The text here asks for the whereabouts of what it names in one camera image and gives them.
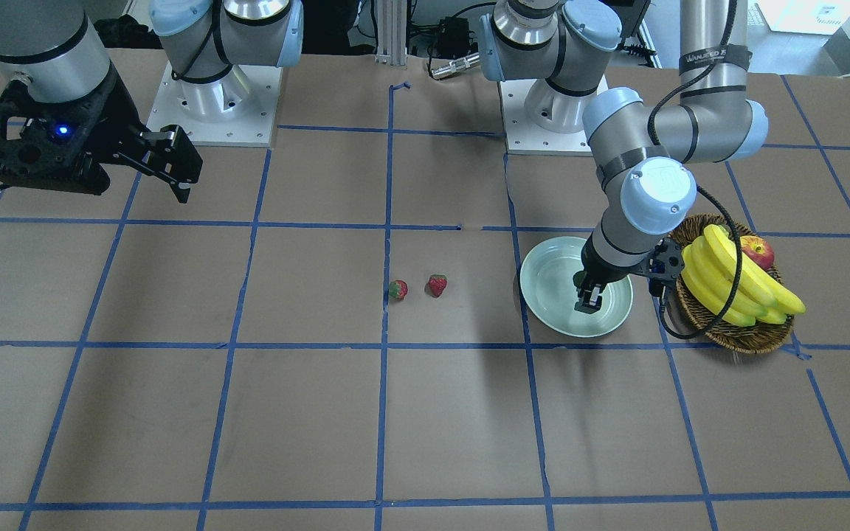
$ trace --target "wicker basket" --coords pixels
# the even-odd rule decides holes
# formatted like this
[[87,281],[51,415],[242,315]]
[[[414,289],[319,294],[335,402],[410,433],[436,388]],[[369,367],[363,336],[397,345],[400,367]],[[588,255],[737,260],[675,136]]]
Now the wicker basket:
[[[713,214],[689,215],[677,229],[671,232],[671,239],[682,246],[687,246],[694,241],[694,238],[702,235],[705,226],[711,223],[726,224],[726,219],[721,215]],[[736,231],[741,235],[753,235],[753,231],[742,223],[736,223]],[[779,276],[779,271],[775,268],[775,265],[767,272],[777,282],[782,283],[782,277]],[[714,319],[714,315],[704,305],[701,305],[694,298],[694,295],[691,295],[688,287],[684,285],[680,278],[677,279],[675,293],[678,305],[684,315],[688,317],[688,320],[694,324],[696,330],[706,326]],[[765,354],[782,346],[783,340],[792,332],[792,322],[792,316],[789,316],[783,324],[756,322],[755,325],[748,327],[720,322],[710,332],[707,332],[706,336],[719,346],[735,350],[738,353]]]

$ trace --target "plate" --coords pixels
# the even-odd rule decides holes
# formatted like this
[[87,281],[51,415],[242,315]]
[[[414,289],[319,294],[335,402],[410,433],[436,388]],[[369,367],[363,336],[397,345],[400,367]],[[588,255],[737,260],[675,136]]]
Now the plate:
[[537,319],[573,337],[604,336],[621,326],[632,310],[632,281],[625,277],[603,292],[596,313],[574,310],[578,300],[573,275],[583,268],[586,238],[559,236],[534,246],[520,266],[520,291]]

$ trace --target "apple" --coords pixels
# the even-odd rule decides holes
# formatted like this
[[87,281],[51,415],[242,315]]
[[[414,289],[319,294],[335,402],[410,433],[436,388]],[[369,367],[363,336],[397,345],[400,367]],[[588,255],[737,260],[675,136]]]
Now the apple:
[[773,265],[775,253],[773,253],[773,247],[765,239],[759,236],[741,236],[739,244],[741,244],[743,253],[763,270],[768,270]]

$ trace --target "floor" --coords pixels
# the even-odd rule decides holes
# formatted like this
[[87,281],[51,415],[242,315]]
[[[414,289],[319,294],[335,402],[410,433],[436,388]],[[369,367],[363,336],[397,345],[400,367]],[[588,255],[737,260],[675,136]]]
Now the floor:
[[[165,56],[111,57],[145,118]],[[540,323],[519,264],[598,221],[593,162],[507,156],[494,84],[410,61],[304,57],[187,205],[0,195],[0,529],[850,530],[850,81],[752,74],[768,145],[692,166],[809,306],[747,357],[644,282],[608,336]]]

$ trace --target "strawberry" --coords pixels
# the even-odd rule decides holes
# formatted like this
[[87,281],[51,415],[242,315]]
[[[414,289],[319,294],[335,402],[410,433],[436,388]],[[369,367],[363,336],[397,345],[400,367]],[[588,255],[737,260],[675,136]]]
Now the strawberry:
[[432,290],[432,296],[438,298],[441,296],[441,292],[445,291],[445,288],[448,287],[448,277],[445,275],[432,275],[428,279],[428,289]]
[[405,299],[409,293],[409,285],[402,281],[389,282],[389,296],[395,300]]

